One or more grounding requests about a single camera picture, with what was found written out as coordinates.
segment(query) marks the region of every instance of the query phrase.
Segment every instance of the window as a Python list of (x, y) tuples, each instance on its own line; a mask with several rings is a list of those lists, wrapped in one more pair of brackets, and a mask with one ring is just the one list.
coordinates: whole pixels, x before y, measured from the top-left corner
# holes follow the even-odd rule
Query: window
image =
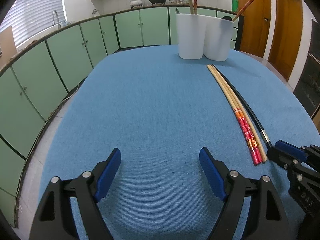
[(62, 0), (16, 0), (4, 18), (0, 32), (12, 26), (16, 46), (33, 35), (52, 26), (52, 12), (56, 10), (59, 22), (65, 20)]

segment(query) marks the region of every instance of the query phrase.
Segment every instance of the blue gripper pad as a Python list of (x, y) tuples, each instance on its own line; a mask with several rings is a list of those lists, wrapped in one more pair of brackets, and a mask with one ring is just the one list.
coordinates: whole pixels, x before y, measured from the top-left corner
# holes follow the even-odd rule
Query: blue gripper pad
[(218, 172), (217, 168), (214, 166), (213, 162), (211, 161), (210, 157), (208, 156), (204, 148), (200, 150), (199, 160), (204, 174), (207, 177), (207, 180), (211, 186), (213, 194), (216, 197), (220, 198), (222, 201), (225, 201), (228, 195), (226, 194), (224, 189), (224, 180)]
[(301, 150), (300, 148), (298, 148), (290, 143), (279, 140), (276, 142), (275, 148), (279, 151), (282, 151), (282, 152), (285, 152), (285, 153), (291, 155), (292, 157), (296, 158), (297, 160), (299, 160), (301, 162), (307, 161), (306, 153), (303, 150)]
[(116, 152), (113, 154), (113, 156), (109, 160), (109, 163), (107, 164), (101, 176), (97, 180), (97, 191), (96, 191), (96, 194), (93, 196), (96, 200), (96, 203), (98, 203), (102, 198), (104, 198), (107, 195), (108, 190), (111, 186), (111, 183), (120, 166), (120, 163), (121, 163), (121, 152), (119, 149), (116, 149)]

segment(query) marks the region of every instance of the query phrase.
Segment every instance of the tile floor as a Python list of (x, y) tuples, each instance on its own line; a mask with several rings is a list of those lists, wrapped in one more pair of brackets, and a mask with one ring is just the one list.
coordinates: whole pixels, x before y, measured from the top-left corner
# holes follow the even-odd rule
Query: tile floor
[[(293, 91), (286, 80), (269, 62), (267, 62), (263, 58), (248, 53), (245, 54), (261, 62), (264, 66), (271, 70), (289, 88), (291, 92)], [(21, 240), (29, 239), (31, 224), (38, 205), (39, 186), (44, 162), (47, 157), (47, 153), (49, 151), (53, 136), (72, 100), (73, 97), (71, 97), (61, 108), (61, 110), (56, 114), (51, 124), (45, 131), (43, 137), (41, 138), (32, 159), (30, 160), (30, 164), (23, 180), (21, 190), (18, 214), (18, 228), (13, 229)]]

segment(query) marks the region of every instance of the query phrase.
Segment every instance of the table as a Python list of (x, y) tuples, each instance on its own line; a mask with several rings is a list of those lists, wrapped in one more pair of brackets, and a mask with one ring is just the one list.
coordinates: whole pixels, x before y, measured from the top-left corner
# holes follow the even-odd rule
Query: table
[[(242, 94), (273, 143), (320, 145), (300, 102), (255, 59), (230, 50), (224, 62), (184, 60), (174, 45), (132, 49), (102, 60), (75, 95), (49, 150), (40, 195), (51, 177), (76, 178), (117, 147), (122, 162), (98, 204), (114, 239), (206, 239), (223, 206), (199, 164), (206, 146), (247, 178), (270, 176), (295, 234), (304, 212), (288, 195), (286, 171), (270, 161), (253, 166), (232, 109), (206, 67), (211, 63)], [(80, 239), (87, 239), (71, 200)], [(246, 198), (234, 239), (241, 238), (249, 203)]]

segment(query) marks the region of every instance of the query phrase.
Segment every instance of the metal bolt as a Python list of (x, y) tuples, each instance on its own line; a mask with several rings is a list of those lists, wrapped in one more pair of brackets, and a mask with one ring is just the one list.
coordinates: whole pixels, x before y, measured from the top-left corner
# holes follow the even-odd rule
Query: metal bolt
[(238, 176), (239, 176), (239, 173), (238, 173), (238, 171), (230, 171), (230, 175), (231, 175), (232, 177), (238, 177)]
[(262, 176), (263, 181), (269, 182), (270, 178), (267, 175)]
[(52, 183), (57, 183), (59, 181), (59, 177), (55, 176), (51, 179)]
[(88, 178), (91, 176), (91, 172), (90, 171), (85, 171), (84, 173), (82, 173), (82, 177), (84, 178)]

